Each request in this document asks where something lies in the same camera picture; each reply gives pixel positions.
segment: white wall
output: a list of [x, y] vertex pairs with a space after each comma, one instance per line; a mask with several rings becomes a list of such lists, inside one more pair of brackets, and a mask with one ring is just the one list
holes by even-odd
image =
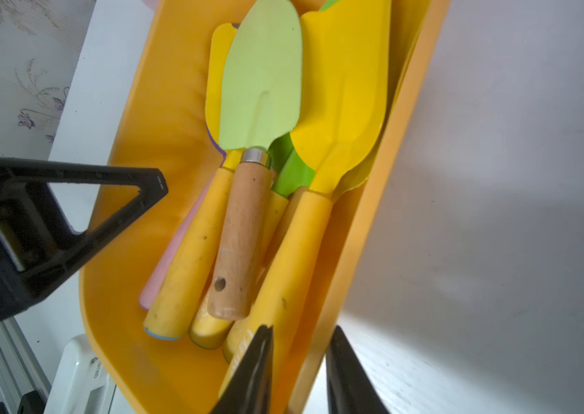
[[344, 313], [392, 409], [584, 413], [584, 0], [453, 1]]

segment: metal ferrule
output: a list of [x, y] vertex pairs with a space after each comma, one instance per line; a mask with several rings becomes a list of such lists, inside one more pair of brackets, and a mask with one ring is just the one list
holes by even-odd
[[247, 148], [242, 154], [242, 162], [255, 162], [262, 164], [266, 168], [271, 167], [271, 157], [267, 153], [267, 150], [259, 146]]

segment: handle hole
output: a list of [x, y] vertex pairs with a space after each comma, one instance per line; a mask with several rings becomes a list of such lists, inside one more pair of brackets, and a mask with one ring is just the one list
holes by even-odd
[[216, 279], [216, 281], [214, 282], [214, 289], [216, 290], [216, 292], [220, 292], [223, 289], [225, 289], [225, 279], [223, 277], [219, 277], [218, 279]]

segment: yellow plastic tray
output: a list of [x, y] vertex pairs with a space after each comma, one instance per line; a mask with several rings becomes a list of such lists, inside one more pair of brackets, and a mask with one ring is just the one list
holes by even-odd
[[[301, 14], [323, 0], [294, 1]], [[295, 345], [272, 395], [272, 413], [300, 413], [327, 348], [379, 200], [396, 159], [450, 0], [393, 0], [389, 116], [370, 179], [343, 195], [322, 241]], [[170, 238], [219, 166], [205, 126], [212, 31], [241, 22], [253, 0], [162, 0], [117, 132], [110, 165], [156, 167], [169, 194], [81, 271], [82, 318], [90, 343], [139, 413], [211, 410], [228, 368], [221, 350], [145, 334], [140, 290]], [[103, 187], [92, 226], [132, 194]]]

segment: yellow trowel blade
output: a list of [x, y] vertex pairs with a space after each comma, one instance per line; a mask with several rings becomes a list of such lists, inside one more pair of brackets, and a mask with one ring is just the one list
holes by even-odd
[[341, 195], [348, 191], [352, 191], [357, 187], [360, 187], [368, 180], [368, 177], [370, 177], [370, 170], [372, 170], [373, 164], [375, 163], [375, 157], [377, 156], [378, 149], [379, 142], [376, 142], [363, 161], [361, 161], [352, 170], [347, 171], [345, 175], [340, 178], [340, 181], [338, 182], [338, 185], [336, 186], [336, 189], [331, 196], [331, 200], [334, 203], [340, 198]]
[[301, 17], [301, 115], [291, 133], [316, 175], [311, 190], [331, 194], [368, 155], [386, 111], [391, 0], [340, 0]]
[[205, 98], [205, 120], [214, 142], [218, 142], [218, 126], [221, 122], [221, 84], [223, 68], [230, 45], [237, 34], [232, 23], [223, 23], [214, 30], [209, 52], [209, 73], [207, 75], [207, 93]]

